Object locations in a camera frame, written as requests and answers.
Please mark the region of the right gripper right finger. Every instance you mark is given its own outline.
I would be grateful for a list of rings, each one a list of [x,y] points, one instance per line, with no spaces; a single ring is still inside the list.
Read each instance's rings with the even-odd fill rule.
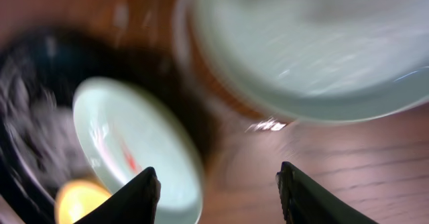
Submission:
[[[282,162],[276,181],[287,224],[376,224],[290,162]]]

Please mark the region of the green plate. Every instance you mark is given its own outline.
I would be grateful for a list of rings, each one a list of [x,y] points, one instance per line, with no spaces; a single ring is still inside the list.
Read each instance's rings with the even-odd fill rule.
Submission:
[[[197,223],[203,208],[203,166],[178,118],[148,91],[112,78],[77,88],[73,120],[94,173],[115,194],[152,167],[160,181],[156,223]]]
[[[174,49],[276,117],[354,123],[428,101],[428,0],[176,0]]]

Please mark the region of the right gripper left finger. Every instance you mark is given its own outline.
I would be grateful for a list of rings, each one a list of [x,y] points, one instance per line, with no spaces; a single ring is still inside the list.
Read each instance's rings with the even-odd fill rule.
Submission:
[[[76,224],[154,224],[160,189],[155,169],[148,167]]]

